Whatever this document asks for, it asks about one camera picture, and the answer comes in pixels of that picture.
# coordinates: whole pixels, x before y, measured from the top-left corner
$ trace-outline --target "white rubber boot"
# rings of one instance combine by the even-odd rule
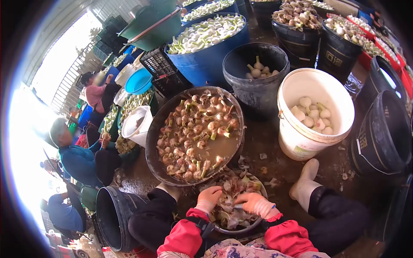
[[[321,186],[321,184],[313,181],[317,175],[319,165],[317,159],[310,159],[301,170],[300,178],[290,190],[290,198],[297,200],[306,212],[309,211],[311,193],[315,188]]]
[[[156,188],[164,190],[170,196],[172,196],[175,199],[176,202],[178,202],[179,196],[181,194],[181,188],[173,187],[173,186],[167,185],[165,183],[160,183]]]

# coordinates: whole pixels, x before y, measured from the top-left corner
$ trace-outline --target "red jacket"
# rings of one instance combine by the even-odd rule
[[[194,216],[209,221],[208,215],[202,211],[191,208],[186,216]],[[279,213],[267,220],[274,222],[282,217]],[[195,223],[188,220],[180,220],[173,227],[165,243],[158,250],[158,256],[162,252],[183,253],[193,258],[202,244],[201,230]],[[287,220],[277,226],[270,227],[265,232],[265,241],[269,249],[277,250],[283,254],[297,257],[305,252],[318,252],[309,240],[308,232],[305,228],[298,225],[295,220]]]

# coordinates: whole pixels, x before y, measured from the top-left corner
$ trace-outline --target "metal bowl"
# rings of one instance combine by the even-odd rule
[[[157,141],[159,139],[159,131],[162,127],[165,126],[165,120],[168,118],[169,113],[173,112],[175,108],[179,105],[182,99],[188,99],[192,95],[198,94],[202,95],[205,90],[209,90],[212,94],[221,94],[225,96],[235,107],[235,111],[237,112],[240,124],[240,137],[237,143],[237,151],[235,151],[232,155],[229,156],[227,160],[224,160],[223,164],[214,171],[209,172],[207,176],[200,181],[197,182],[186,182],[183,180],[178,180],[166,172],[165,164],[163,164],[158,157],[158,149],[156,148]],[[207,181],[209,178],[215,176],[224,165],[228,164],[232,159],[236,159],[239,157],[242,151],[242,146],[244,145],[244,137],[245,137],[245,129],[244,129],[245,121],[244,121],[244,114],[241,110],[240,104],[236,100],[236,98],[231,95],[228,91],[219,88],[219,87],[212,87],[212,86],[205,86],[205,87],[195,87],[188,90],[181,92],[180,94],[176,95],[172,99],[170,99],[156,114],[154,117],[146,137],[146,148],[145,148],[145,156],[146,162],[148,164],[149,169],[151,170],[152,174],[161,182],[175,186],[175,187],[188,187],[194,186],[200,183]]]
[[[247,173],[247,177],[249,177],[252,180],[259,180],[256,176],[252,175],[251,173]],[[262,194],[262,196],[264,196],[266,199],[268,199],[268,194],[267,191],[265,190],[264,185],[261,183],[261,188],[260,188],[260,192]],[[262,221],[261,217],[258,217],[249,227],[243,228],[241,230],[226,230],[221,228],[218,224],[216,224],[215,222],[213,223],[214,225],[214,229],[218,232],[224,233],[224,234],[228,234],[228,235],[238,235],[238,234],[242,234],[242,233],[246,233],[250,230],[253,230],[254,228],[256,228]]]

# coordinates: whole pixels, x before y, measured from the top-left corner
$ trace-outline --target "glove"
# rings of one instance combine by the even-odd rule
[[[264,196],[258,193],[244,193],[239,195],[234,201],[234,204],[241,204],[242,209],[251,214],[257,214],[261,218],[267,220],[279,213],[279,210],[275,208],[275,204],[269,202]]]
[[[209,214],[215,207],[216,203],[221,197],[221,194],[222,187],[220,186],[211,186],[209,188],[206,188],[198,195],[198,202],[195,209]]]

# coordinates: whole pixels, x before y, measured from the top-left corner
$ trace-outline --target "wet floor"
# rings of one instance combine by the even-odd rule
[[[249,31],[251,42],[266,42],[277,45],[275,34],[272,31],[261,31],[255,19],[250,19]],[[367,71],[359,64],[353,68],[353,74],[364,83]],[[280,184],[275,188],[266,187],[269,200],[277,204],[278,209],[288,218],[297,220],[300,224],[313,220],[298,204],[289,198],[288,192],[293,183],[298,179],[304,162],[289,159],[281,151],[278,144],[278,131],[276,121],[257,122],[246,119],[245,144],[242,151],[243,156],[250,158],[251,168],[249,172],[256,175],[262,182],[276,178]],[[261,160],[259,154],[265,153],[266,159]],[[371,198],[375,196],[371,181],[363,181],[357,176],[353,177],[352,169],[347,160],[347,141],[331,146],[318,154],[316,158],[320,162],[320,169],[316,181],[334,189],[336,192],[368,205]],[[123,179],[123,187],[129,192],[146,194],[159,184],[159,181],[150,172],[146,160],[144,149],[134,166],[126,171]],[[180,218],[185,217],[185,213],[196,205],[197,187],[183,189],[183,195],[178,202],[177,213]],[[217,239],[229,238],[233,236],[221,235],[217,232],[213,234]],[[373,258],[378,257],[383,248],[383,243],[367,237],[361,237],[344,252],[335,257],[341,258]]]

